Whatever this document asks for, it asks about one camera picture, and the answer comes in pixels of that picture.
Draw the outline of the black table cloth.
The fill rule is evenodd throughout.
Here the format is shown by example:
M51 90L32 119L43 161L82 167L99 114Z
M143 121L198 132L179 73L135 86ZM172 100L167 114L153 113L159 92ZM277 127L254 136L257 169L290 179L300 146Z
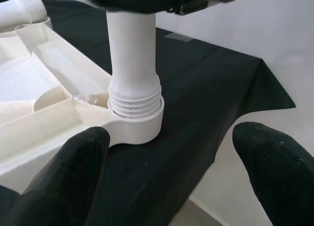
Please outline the black table cloth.
M84 33L88 44L100 40L98 54L111 60L106 12L83 5L73 23L66 17L74 6L65 3L58 10L69 35ZM157 29L156 73L164 99L160 132L145 144L109 144L85 226L167 226L238 117L294 107L261 59L197 40L168 39ZM0 184L0 207L10 207L24 191Z

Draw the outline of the white plastic table leg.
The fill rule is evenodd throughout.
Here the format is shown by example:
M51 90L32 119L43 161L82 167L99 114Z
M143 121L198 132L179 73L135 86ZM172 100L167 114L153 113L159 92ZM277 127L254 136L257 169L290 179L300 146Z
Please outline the white plastic table leg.
M47 18L42 0L7 0L0 3L0 28L40 23Z
M161 85L156 73L156 16L107 12L112 77L111 109L119 116L139 119L161 107Z

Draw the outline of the white plastic children table top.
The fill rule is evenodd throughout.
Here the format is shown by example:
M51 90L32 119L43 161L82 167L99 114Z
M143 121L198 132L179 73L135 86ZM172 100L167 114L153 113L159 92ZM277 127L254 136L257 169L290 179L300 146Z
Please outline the white plastic children table top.
M0 32L0 184L18 192L72 136L104 127L110 145L140 145L160 132L154 114L117 115L107 73L46 23Z

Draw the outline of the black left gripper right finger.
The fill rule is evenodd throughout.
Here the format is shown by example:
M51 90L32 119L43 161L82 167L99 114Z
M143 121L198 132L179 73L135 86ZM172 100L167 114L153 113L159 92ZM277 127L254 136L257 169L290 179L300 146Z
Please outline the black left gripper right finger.
M253 191L273 226L314 226L314 157L291 136L256 122L232 134Z

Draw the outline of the clear tape strip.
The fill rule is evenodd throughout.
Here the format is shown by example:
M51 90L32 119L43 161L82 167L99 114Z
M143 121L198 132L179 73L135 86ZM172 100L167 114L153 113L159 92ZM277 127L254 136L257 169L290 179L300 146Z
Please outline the clear tape strip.
M167 34L165 36L165 38L178 40L178 41L182 41L182 42L185 42L185 43L188 43L188 42L193 40L193 38L191 38L191 37L188 37L188 36L185 36L185 35L181 35L181 34L178 34L178 33L175 33L175 32Z

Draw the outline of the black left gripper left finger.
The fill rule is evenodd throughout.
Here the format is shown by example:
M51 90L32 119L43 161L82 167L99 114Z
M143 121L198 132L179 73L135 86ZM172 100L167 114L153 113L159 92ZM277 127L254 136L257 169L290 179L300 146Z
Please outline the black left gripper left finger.
M85 226L105 168L110 135L100 126L68 139L10 207L0 226Z

